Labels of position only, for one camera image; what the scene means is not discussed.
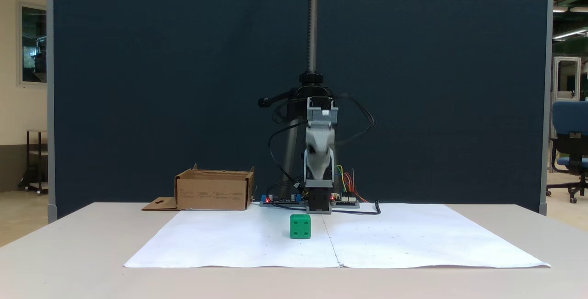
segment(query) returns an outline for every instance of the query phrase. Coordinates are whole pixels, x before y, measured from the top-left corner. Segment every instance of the window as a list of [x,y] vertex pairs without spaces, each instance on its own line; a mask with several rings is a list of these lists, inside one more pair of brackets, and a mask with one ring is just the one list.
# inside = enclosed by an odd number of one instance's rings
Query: window
[[19,85],[47,83],[47,11],[17,4],[17,73]]

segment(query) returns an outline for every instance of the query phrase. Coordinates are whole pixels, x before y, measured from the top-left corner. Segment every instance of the chair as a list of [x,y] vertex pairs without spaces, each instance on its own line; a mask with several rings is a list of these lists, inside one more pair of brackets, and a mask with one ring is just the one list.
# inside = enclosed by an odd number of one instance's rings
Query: chair
[[[570,203],[576,203],[576,193],[584,196],[586,189],[586,173],[588,173],[588,102],[555,102],[553,104],[553,127],[557,138],[552,140],[552,167],[560,173],[580,176],[580,182],[552,184],[548,186],[547,196],[551,196],[552,188],[567,188]],[[557,164],[567,170],[557,169],[556,151],[569,154],[569,157],[557,159]]]

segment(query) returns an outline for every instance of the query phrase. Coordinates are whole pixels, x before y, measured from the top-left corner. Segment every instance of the white table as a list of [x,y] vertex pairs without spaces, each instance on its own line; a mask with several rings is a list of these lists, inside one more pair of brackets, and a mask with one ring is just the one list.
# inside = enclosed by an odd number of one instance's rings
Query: white table
[[[575,299],[588,293],[588,233],[514,205],[449,207],[552,268],[124,268],[177,213],[141,211],[144,205],[93,203],[1,247],[0,298]],[[298,290],[271,290],[286,280]]]

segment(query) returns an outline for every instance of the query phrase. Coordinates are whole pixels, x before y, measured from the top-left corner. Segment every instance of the ceiling light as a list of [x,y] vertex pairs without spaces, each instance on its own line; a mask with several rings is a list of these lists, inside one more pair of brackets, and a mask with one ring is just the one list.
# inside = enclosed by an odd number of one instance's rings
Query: ceiling light
[[588,27],[583,27],[583,28],[580,28],[580,29],[575,29],[575,30],[572,30],[572,31],[566,31],[565,33],[553,35],[553,39],[561,39],[561,38],[564,38],[564,37],[569,37],[569,36],[572,36],[572,35],[585,33],[587,31],[588,31]]
[[588,7],[573,7],[570,12],[588,13]]

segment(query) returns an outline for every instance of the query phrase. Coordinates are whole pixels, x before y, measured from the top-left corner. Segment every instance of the white wall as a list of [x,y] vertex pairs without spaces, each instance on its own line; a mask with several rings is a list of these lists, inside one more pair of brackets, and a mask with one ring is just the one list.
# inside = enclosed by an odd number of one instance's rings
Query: white wall
[[17,85],[16,16],[17,0],[0,0],[0,145],[25,144],[26,129],[47,128],[47,88]]

